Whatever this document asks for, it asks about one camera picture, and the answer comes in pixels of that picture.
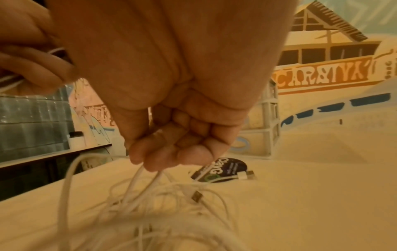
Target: tangled white cable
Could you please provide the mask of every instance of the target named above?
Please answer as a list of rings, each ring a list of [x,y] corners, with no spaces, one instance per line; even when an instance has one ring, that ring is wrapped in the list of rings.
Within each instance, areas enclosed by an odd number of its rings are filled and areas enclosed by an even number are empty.
[[[78,164],[87,158],[128,157],[97,153],[77,157],[70,165],[62,187],[57,233],[33,246],[32,251],[47,250],[56,244],[59,251],[177,250],[182,240],[186,239],[207,246],[207,250],[250,250],[233,232],[236,223],[230,216],[226,202],[218,193],[205,187],[208,183],[178,182],[170,173],[160,171],[139,191],[136,184],[145,180],[141,177],[143,166],[132,179],[121,181],[110,188],[105,206],[94,222],[70,230],[67,213],[72,178]],[[211,166],[195,180],[202,178],[210,168]],[[168,183],[162,181],[163,175]],[[128,181],[130,183],[126,192],[115,195],[114,189]],[[203,193],[206,192],[220,199],[224,216],[204,197]],[[158,205],[159,198],[164,199],[170,195],[175,199],[172,209],[167,210],[164,204]]]

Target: table surface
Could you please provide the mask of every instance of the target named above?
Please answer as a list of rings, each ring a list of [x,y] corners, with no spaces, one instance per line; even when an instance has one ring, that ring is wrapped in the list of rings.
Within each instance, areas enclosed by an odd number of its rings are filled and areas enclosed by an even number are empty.
[[[291,147],[286,142],[281,149]],[[240,237],[253,251],[397,250],[396,162],[241,159],[258,180],[224,182],[213,189],[237,202]],[[189,172],[197,169],[179,166],[169,171],[188,181]],[[128,160],[116,160],[75,175],[71,217],[78,220],[106,199],[111,185],[136,170]],[[0,250],[25,250],[54,231],[62,183],[0,203]]]
[[[0,163],[0,168],[10,167],[10,166],[14,166],[14,165],[23,165],[23,164],[27,164],[30,162],[55,158],[58,156],[68,155],[71,153],[77,153],[77,152],[82,152],[82,151],[98,149],[101,147],[107,147],[107,146],[111,146],[111,145],[112,144],[97,145],[97,146],[85,146],[83,148],[69,149],[69,150],[58,151],[58,152],[54,152],[54,153],[47,153],[47,154],[32,156],[32,157],[28,157],[28,158],[18,159],[18,160],[6,161],[6,162]]]

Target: person's right hand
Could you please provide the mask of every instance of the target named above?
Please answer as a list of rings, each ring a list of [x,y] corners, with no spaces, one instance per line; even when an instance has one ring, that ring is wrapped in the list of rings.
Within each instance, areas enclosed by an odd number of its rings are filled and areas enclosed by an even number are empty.
[[[77,79],[69,62],[47,52],[60,46],[49,11],[31,0],[0,4],[0,80],[12,74],[25,80],[11,95],[46,95]]]

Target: cable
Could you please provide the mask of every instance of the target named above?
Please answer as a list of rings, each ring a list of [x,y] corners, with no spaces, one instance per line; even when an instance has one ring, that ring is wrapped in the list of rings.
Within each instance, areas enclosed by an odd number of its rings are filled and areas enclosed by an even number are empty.
[[[161,238],[161,243],[169,244],[169,236],[183,233],[184,238],[195,240],[214,241],[218,248],[226,248],[228,251],[248,251],[249,249],[233,234],[231,224],[235,221],[230,217],[225,200],[215,191],[206,188],[211,183],[197,182],[211,167],[207,166],[193,182],[178,182],[168,172],[158,172],[143,190],[137,190],[137,184],[147,177],[142,177],[144,167],[141,166],[131,179],[122,180],[109,189],[109,197],[104,202],[105,206],[99,211],[93,223],[80,229],[70,231],[68,226],[68,204],[73,174],[77,165],[86,158],[128,158],[127,156],[105,155],[89,153],[77,157],[69,167],[61,190],[58,208],[57,233],[44,240],[41,244],[34,246],[32,250],[41,250],[52,244],[58,243],[59,251],[71,251],[71,241],[75,237],[88,235],[75,251],[103,250],[109,241],[123,234],[134,234],[134,238],[121,241],[113,245],[111,250],[130,250],[132,245],[137,245],[138,251],[151,251],[152,247]],[[129,185],[123,195],[115,195],[113,190],[125,183]],[[222,202],[226,217],[213,208],[211,201],[203,197],[204,192],[216,195]],[[165,200],[172,196],[175,205],[166,209]]]

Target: orange sign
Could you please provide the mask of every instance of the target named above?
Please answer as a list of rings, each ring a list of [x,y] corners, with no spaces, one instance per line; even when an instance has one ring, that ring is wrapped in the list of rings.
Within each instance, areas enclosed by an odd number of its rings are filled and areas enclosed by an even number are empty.
[[[371,61],[369,56],[288,67],[274,71],[272,79],[280,90],[362,82],[368,80]]]

